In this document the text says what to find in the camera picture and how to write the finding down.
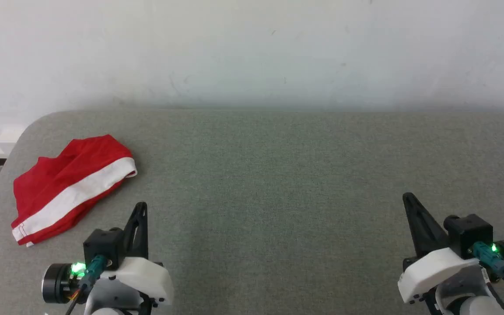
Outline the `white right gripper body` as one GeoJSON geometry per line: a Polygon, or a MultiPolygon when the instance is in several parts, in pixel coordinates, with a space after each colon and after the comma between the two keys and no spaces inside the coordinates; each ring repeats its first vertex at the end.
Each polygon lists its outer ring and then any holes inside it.
{"type": "Polygon", "coordinates": [[[428,253],[405,269],[398,280],[398,289],[405,304],[422,296],[468,266],[478,265],[478,259],[462,259],[450,248],[428,253]]]}

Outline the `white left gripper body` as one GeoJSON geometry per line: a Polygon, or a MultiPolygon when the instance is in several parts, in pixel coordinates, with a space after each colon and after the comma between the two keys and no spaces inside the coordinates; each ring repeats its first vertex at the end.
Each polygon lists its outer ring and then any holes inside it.
{"type": "Polygon", "coordinates": [[[138,307],[144,298],[172,305],[174,287],[168,270],[141,257],[126,257],[114,271],[98,280],[98,307],[138,307]]]}

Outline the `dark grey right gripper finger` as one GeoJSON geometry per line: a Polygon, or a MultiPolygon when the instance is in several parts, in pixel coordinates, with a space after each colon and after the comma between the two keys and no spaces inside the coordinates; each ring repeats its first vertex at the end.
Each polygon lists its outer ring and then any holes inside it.
{"type": "Polygon", "coordinates": [[[413,193],[404,193],[402,201],[417,259],[449,247],[447,233],[413,193]]]}

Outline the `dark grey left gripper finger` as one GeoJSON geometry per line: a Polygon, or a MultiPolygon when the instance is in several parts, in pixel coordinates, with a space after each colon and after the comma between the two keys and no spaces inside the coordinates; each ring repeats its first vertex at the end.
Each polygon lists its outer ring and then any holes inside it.
{"type": "Polygon", "coordinates": [[[147,203],[138,202],[124,229],[126,257],[149,258],[147,203]]]}

